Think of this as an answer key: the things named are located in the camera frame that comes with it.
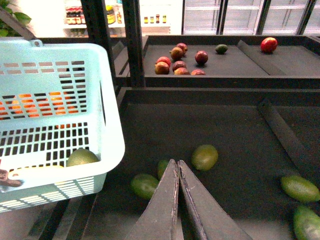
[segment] lime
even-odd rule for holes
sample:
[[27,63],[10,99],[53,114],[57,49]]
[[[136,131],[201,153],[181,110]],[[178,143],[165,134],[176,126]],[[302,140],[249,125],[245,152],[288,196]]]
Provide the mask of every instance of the lime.
[[283,176],[280,181],[284,192],[301,203],[320,200],[319,189],[312,182],[301,176]]
[[298,206],[293,215],[293,229],[298,240],[320,239],[320,217],[306,206]]
[[136,175],[131,180],[130,185],[131,189],[137,196],[150,200],[158,186],[158,183],[158,179],[156,179],[154,176],[142,173]]
[[162,175],[164,174],[169,161],[168,160],[160,160],[158,163],[158,179],[160,180]]
[[99,162],[97,156],[92,152],[84,148],[75,150],[66,161],[66,166],[71,167],[81,164],[91,164]]
[[218,160],[218,151],[212,145],[201,145],[192,154],[191,163],[200,171],[208,171]]

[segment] shopping basket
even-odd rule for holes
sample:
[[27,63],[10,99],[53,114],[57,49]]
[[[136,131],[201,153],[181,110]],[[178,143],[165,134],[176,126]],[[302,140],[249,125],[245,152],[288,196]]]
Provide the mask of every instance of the shopping basket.
[[[108,55],[0,38],[0,213],[99,192],[124,138]],[[99,162],[66,167],[84,148]]]

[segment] jar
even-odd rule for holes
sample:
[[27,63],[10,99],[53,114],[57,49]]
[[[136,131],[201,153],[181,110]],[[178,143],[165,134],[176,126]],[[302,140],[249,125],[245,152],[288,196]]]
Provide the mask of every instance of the jar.
[[108,24],[113,24],[116,22],[116,15],[115,15],[115,11],[112,8],[112,6],[107,5],[106,7],[106,17],[108,19]]

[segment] black tray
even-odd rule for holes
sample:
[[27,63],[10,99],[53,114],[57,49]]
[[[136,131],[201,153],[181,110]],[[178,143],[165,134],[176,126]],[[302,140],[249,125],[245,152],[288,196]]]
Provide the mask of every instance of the black tray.
[[[145,85],[187,88],[320,88],[320,70],[317,67],[320,64],[320,42],[307,36],[274,37],[279,47],[275,54],[265,55],[259,52],[258,46],[266,36],[149,36],[143,44]],[[249,50],[238,47],[240,41],[245,42]],[[177,76],[173,75],[172,70],[169,75],[155,74],[156,60],[161,56],[170,57],[169,51],[180,42],[188,45],[188,52],[182,60],[190,72],[201,68],[194,58],[196,52],[208,52],[209,60],[202,67],[206,75]],[[229,46],[224,55],[216,54],[215,47],[218,44]],[[261,56],[248,54],[254,51],[258,51],[255,55]]]
[[[298,202],[282,192],[278,178],[298,170],[257,111],[265,97],[320,165],[320,90],[122,88],[117,100],[125,155],[107,174],[82,239],[124,239],[148,204],[132,193],[131,179],[156,176],[158,161],[174,158],[191,167],[253,239],[293,240]],[[207,172],[191,166],[190,156],[202,144],[219,152]],[[320,213],[317,203],[311,206]]]

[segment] refrigerator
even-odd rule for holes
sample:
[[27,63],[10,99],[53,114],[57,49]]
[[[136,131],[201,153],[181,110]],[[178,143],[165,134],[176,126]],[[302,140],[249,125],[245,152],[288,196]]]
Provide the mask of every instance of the refrigerator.
[[[267,11],[263,35],[295,35],[308,0],[185,0],[184,35],[256,35],[263,11]],[[304,34],[320,32],[317,0]]]

